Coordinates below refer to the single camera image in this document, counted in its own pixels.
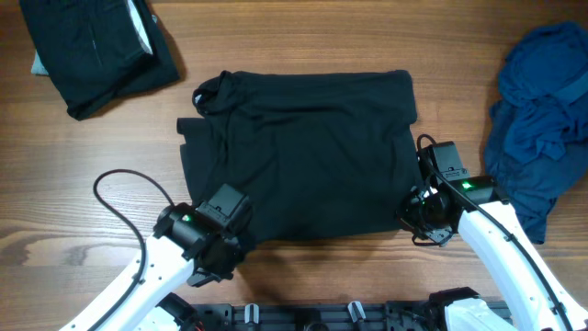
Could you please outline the black t-shirt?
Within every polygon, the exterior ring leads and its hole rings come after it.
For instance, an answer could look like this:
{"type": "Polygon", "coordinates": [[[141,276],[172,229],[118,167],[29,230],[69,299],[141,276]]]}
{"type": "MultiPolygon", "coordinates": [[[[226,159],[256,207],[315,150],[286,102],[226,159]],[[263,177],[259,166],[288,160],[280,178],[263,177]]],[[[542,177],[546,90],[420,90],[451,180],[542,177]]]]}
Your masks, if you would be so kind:
{"type": "Polygon", "coordinates": [[[313,240],[396,231],[421,185],[413,81],[360,74],[223,72],[193,93],[177,131],[194,202],[229,185],[253,213],[239,240],[313,240]]]}

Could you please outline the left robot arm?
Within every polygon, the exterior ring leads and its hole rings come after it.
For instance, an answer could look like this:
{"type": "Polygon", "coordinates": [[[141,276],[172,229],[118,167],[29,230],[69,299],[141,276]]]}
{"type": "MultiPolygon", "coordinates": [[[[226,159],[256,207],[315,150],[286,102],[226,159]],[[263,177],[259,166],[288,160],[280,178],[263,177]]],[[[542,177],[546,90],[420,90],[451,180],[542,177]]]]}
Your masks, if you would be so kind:
{"type": "Polygon", "coordinates": [[[227,184],[196,207],[165,208],[135,260],[63,329],[139,329],[180,285],[230,280],[244,260],[237,235],[250,218],[249,197],[227,184]]]}

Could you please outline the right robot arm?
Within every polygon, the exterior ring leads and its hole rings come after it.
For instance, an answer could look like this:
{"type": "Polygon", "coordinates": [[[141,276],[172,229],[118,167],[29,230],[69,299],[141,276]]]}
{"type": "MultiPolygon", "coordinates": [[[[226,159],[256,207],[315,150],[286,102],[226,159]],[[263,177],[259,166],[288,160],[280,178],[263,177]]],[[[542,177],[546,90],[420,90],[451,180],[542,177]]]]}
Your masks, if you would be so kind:
{"type": "Polygon", "coordinates": [[[509,199],[492,177],[459,168],[452,142],[417,147],[423,183],[398,210],[417,246],[468,244],[503,296],[508,318],[464,287],[432,294],[424,308],[431,330],[584,330],[587,311],[564,289],[534,248],[509,199]]]}

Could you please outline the blue garment pile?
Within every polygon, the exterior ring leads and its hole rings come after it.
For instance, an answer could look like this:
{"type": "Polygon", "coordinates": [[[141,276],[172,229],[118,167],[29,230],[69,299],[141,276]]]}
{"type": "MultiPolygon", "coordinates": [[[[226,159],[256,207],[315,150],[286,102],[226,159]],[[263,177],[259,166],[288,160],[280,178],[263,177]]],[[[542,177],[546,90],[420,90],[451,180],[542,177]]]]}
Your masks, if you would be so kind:
{"type": "Polygon", "coordinates": [[[587,173],[587,31],[574,22],[534,29],[507,54],[483,152],[485,171],[543,244],[558,198],[587,173]]]}

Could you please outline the folded black garment stack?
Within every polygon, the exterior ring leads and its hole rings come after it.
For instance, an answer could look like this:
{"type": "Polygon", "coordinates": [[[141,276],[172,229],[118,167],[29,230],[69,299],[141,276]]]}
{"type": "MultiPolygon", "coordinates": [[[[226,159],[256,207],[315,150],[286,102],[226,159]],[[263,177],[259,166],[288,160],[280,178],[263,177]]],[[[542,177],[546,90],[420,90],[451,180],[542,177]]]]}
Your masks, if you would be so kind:
{"type": "Polygon", "coordinates": [[[27,0],[22,15],[40,62],[75,120],[180,74],[144,0],[27,0]]]}

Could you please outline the folded grey garment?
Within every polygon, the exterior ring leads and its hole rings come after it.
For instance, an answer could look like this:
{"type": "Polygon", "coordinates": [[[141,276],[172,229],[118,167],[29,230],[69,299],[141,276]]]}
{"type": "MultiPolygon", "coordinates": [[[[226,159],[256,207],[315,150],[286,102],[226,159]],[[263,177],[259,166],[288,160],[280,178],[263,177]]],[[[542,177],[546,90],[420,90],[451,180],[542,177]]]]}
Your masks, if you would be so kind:
{"type": "Polygon", "coordinates": [[[31,66],[31,73],[34,75],[44,75],[44,76],[49,75],[48,71],[44,67],[44,65],[39,57],[39,54],[37,52],[35,52],[35,58],[34,58],[32,66],[31,66]]]}

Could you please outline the black mounting rail base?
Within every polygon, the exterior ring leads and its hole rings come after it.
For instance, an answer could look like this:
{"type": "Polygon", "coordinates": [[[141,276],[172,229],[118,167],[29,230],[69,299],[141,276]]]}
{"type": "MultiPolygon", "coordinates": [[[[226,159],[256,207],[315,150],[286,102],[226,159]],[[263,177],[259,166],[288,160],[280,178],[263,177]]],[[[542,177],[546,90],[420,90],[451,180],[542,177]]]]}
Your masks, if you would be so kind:
{"type": "Polygon", "coordinates": [[[347,304],[233,306],[196,304],[204,330],[446,330],[440,313],[426,301],[362,303],[363,317],[354,317],[347,304]],[[246,310],[254,310],[249,317],[246,310]]]}

